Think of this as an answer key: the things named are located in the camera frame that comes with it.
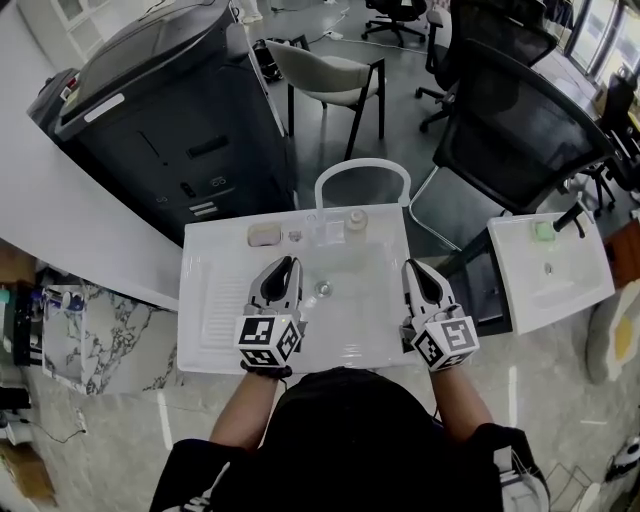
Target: person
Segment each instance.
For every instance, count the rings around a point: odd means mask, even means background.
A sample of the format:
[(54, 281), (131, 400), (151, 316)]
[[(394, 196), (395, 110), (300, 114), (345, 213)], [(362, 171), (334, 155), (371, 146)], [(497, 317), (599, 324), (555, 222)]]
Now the person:
[(460, 366), (431, 373), (441, 422), (399, 384), (342, 367), (303, 377), (269, 420), (279, 375), (248, 370), (209, 441), (175, 444), (151, 512), (503, 510), (504, 476), (514, 474), (496, 462), (504, 447), (544, 482), (525, 434), (493, 424)]

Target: sink drain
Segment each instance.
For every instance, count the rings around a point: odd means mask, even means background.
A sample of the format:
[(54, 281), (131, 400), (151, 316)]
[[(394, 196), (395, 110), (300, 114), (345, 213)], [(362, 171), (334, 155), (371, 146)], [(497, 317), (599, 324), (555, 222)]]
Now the sink drain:
[(329, 281), (319, 281), (315, 286), (316, 296), (320, 299), (331, 297), (333, 285)]

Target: small bottle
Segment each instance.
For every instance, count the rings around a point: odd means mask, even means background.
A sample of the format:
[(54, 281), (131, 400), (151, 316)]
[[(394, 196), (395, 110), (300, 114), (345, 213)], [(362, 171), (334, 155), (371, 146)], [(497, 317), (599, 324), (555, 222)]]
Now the small bottle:
[(367, 239), (367, 224), (369, 217), (359, 208), (347, 212), (344, 219), (345, 242), (365, 242)]

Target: white sink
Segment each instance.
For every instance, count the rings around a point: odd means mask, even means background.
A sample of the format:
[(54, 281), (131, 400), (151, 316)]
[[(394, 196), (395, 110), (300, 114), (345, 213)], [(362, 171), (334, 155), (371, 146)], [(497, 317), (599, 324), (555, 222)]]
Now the white sink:
[(389, 316), (389, 276), (395, 261), (387, 257), (384, 245), (336, 244), (295, 256), (303, 265), (300, 311), (308, 322), (309, 342), (304, 354), (294, 354), (294, 366), (298, 359), (311, 358), (331, 361), (327, 366), (339, 362), (360, 367), (365, 353), (384, 353), (399, 340), (398, 326)]
[[(302, 349), (289, 360), (295, 373), (418, 364), (415, 353), (403, 353), (398, 334), (407, 316), (401, 269), (409, 257), (402, 210), (397, 204), (362, 208), (369, 218), (366, 240), (346, 242), (340, 222), (351, 208), (324, 210), (330, 234), (326, 245), (317, 245), (314, 238), (316, 210), (188, 225), (180, 282), (179, 368), (242, 372), (233, 347), (235, 319), (243, 314), (251, 281), (288, 254), (302, 264), (300, 311), (308, 322)], [(247, 229), (264, 222), (281, 224), (281, 243), (249, 247)]]
[(505, 286), (514, 331), (523, 334), (556, 322), (613, 295), (609, 262), (597, 227), (585, 214), (555, 234), (534, 239), (534, 222), (562, 213), (491, 219), (489, 234)]

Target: white chair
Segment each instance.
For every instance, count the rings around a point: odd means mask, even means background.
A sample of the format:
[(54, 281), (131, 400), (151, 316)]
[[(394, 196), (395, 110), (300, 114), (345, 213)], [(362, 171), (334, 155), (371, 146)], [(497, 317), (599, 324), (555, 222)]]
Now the white chair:
[(384, 138), (384, 59), (373, 64), (362, 64), (340, 57), (318, 57), (309, 51), (305, 36), (291, 40), (291, 44), (266, 43), (282, 76), (289, 82), (290, 137), (294, 134), (293, 90), (296, 88), (320, 101), (324, 109), (330, 103), (350, 108), (356, 113), (345, 160), (351, 158), (364, 104), (373, 95), (378, 95), (380, 100), (378, 137)]

